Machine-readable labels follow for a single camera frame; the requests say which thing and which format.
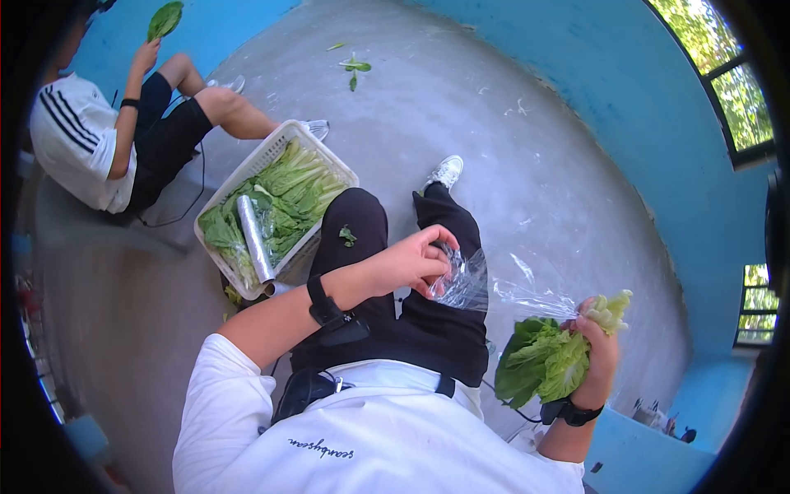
white plastic crate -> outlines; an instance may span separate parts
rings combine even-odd
[[[317,152],[326,166],[329,167],[329,170],[334,172],[341,182],[345,182],[349,187],[359,186],[359,177],[357,177],[356,173],[352,172],[345,163],[340,161],[340,158],[335,156],[329,148],[323,145],[313,134],[308,132],[301,123],[296,120],[288,120],[277,127],[277,129],[272,132],[261,145],[258,146],[235,171],[233,171],[233,173],[231,173],[231,176],[225,180],[222,187],[220,187],[211,199],[209,199],[209,202],[203,206],[203,209],[197,217],[199,218],[207,209],[220,204],[241,182],[249,179],[253,175],[257,175],[261,170],[269,166],[272,161],[283,152],[286,144],[293,138],[299,138],[300,147]],[[274,273],[278,281],[290,281],[292,284],[295,283],[295,280],[288,276],[289,270],[292,267],[303,267],[299,266],[302,264],[300,258],[312,254],[316,247],[318,247],[321,222],[322,220],[319,220],[274,268]],[[230,281],[233,288],[239,292],[239,295],[247,300],[255,300],[263,293],[264,285],[256,285],[251,289],[245,288],[243,282],[236,273],[234,273],[231,267],[228,266],[225,260],[222,259],[222,256],[213,248],[206,246],[203,241],[203,231],[198,226],[197,218],[195,218],[194,222],[194,231],[195,236],[200,240],[203,248],[206,249],[211,259],[216,266],[220,268],[222,274]]]

finger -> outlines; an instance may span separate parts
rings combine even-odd
[[[412,289],[416,290],[420,295],[427,298],[428,300],[433,300],[434,296],[431,293],[431,290],[428,289],[428,285],[424,280],[414,281],[409,286],[412,287]]]
[[[441,226],[440,224],[432,224],[431,226],[415,233],[415,236],[417,236],[420,241],[424,243],[431,243],[435,242],[436,240],[441,240],[442,242],[447,243],[447,245],[453,249],[461,248],[461,246],[458,245],[458,240],[455,238],[455,235],[450,233],[450,230]]]
[[[589,309],[589,307],[593,305],[593,302],[595,302],[594,296],[589,296],[586,299],[584,299],[584,301],[581,304],[579,304],[578,307],[579,314],[586,313],[587,309]]]
[[[602,338],[608,338],[604,330],[598,326],[598,323],[593,321],[592,319],[588,319],[583,315],[580,315],[576,319],[576,330],[578,330],[581,334],[585,336],[590,341],[591,345],[595,345],[598,341],[601,341]]]
[[[450,270],[450,265],[438,259],[421,259],[417,267],[417,276],[421,278],[429,276],[442,276]]]
[[[450,260],[447,258],[447,255],[442,251],[442,249],[432,245],[425,247],[425,258],[438,259],[439,261],[450,264]]]
[[[428,283],[428,286],[430,286],[435,293],[439,295],[444,295],[445,289],[444,289],[444,283],[442,283],[444,277],[428,276],[423,279],[425,280],[426,283]]]

concrete floor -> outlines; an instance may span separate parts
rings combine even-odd
[[[325,51],[335,43],[345,47]],[[356,92],[337,63],[356,52],[373,70]],[[381,200],[390,242],[416,230],[410,192],[445,156],[465,159],[453,189],[480,224],[490,256],[530,256],[541,288],[579,302],[634,291],[619,337],[611,405],[630,415],[637,398],[667,410],[690,357],[682,293],[645,207],[617,166],[558,96],[472,33],[396,2],[316,1],[291,11],[210,74],[247,78],[244,95],[275,119],[328,119],[326,144]],[[258,145],[222,130],[204,140],[206,184],[216,189]],[[178,216],[199,192],[193,161],[146,218]],[[188,244],[171,262],[117,247],[40,256],[45,311],[66,377],[99,421],[136,492],[170,492],[171,454],[200,344],[231,306],[187,217],[157,234]],[[512,277],[499,265],[491,275]],[[497,355],[513,312],[489,314]],[[276,376],[285,377],[280,362]],[[527,422],[483,386],[486,422],[506,439]],[[522,412],[534,417],[538,406]]]

shoe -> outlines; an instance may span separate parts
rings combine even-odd
[[[319,141],[323,141],[329,133],[329,122],[327,120],[299,120],[299,123]]]
[[[246,82],[246,80],[244,79],[244,76],[240,75],[240,76],[236,76],[236,79],[234,79],[232,82],[228,82],[227,84],[220,85],[220,83],[217,82],[216,79],[212,79],[211,81],[208,81],[205,84],[208,87],[210,87],[210,88],[212,88],[214,86],[220,86],[220,87],[223,87],[223,88],[231,89],[236,94],[241,94],[242,93],[242,89],[244,89],[244,83],[245,82]]]
[[[461,176],[461,171],[464,169],[464,161],[457,154],[448,156],[439,164],[436,169],[428,176],[428,181],[425,182],[422,192],[434,182],[440,182],[447,190],[453,188],[453,185],[458,181]]]

window frame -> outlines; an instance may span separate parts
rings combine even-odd
[[[713,112],[716,113],[716,118],[719,120],[719,124],[721,127],[721,133],[724,135],[724,142],[727,145],[727,153],[730,156],[730,161],[732,162],[732,168],[735,171],[740,169],[747,168],[752,164],[760,164],[767,160],[771,160],[777,155],[777,146],[773,139],[769,139],[768,141],[761,142],[757,145],[753,145],[746,149],[737,150],[735,148],[735,140],[732,138],[732,130],[730,129],[730,124],[727,121],[727,116],[724,114],[724,109],[721,107],[721,102],[719,101],[719,96],[716,94],[716,90],[713,89],[712,80],[726,74],[732,69],[743,65],[744,63],[748,63],[751,61],[751,58],[747,55],[746,49],[742,49],[739,54],[735,57],[730,59],[728,62],[712,69],[707,74],[703,74],[700,72],[699,67],[694,62],[694,59],[691,58],[686,47],[683,45],[683,42],[680,41],[680,38],[675,33],[675,30],[669,25],[669,23],[664,19],[664,16],[661,15],[661,12],[650,3],[650,0],[642,0],[642,2],[653,12],[653,15],[664,25],[664,27],[669,32],[672,39],[675,40],[675,43],[678,45],[680,50],[686,56],[691,67],[694,69],[694,72],[697,74],[697,78],[702,84],[702,88],[705,90],[705,94],[708,95],[708,100],[710,100],[710,104],[713,107]]]
[[[776,336],[776,330],[777,330],[777,324],[776,323],[773,324],[773,328],[770,329],[770,330],[755,330],[755,331],[761,331],[761,332],[762,331],[770,331],[771,332],[771,341],[769,341],[767,343],[742,343],[741,341],[738,341],[738,336],[739,336],[740,332],[741,331],[748,331],[748,330],[745,330],[744,328],[740,327],[740,316],[742,316],[742,315],[775,315],[777,318],[779,317],[779,307],[777,307],[775,309],[744,309],[743,308],[743,306],[746,305],[746,292],[747,292],[747,290],[749,288],[767,288],[768,290],[770,290],[770,288],[769,288],[767,283],[764,284],[764,285],[747,285],[746,284],[745,273],[746,273],[746,267],[747,266],[753,266],[753,265],[746,264],[746,265],[744,265],[743,270],[741,271],[741,276],[743,277],[743,279],[742,279],[743,287],[741,289],[741,301],[740,301],[740,305],[738,306],[738,322],[735,324],[735,339],[732,342],[732,348],[764,349],[764,348],[770,347],[773,344],[773,338]]]

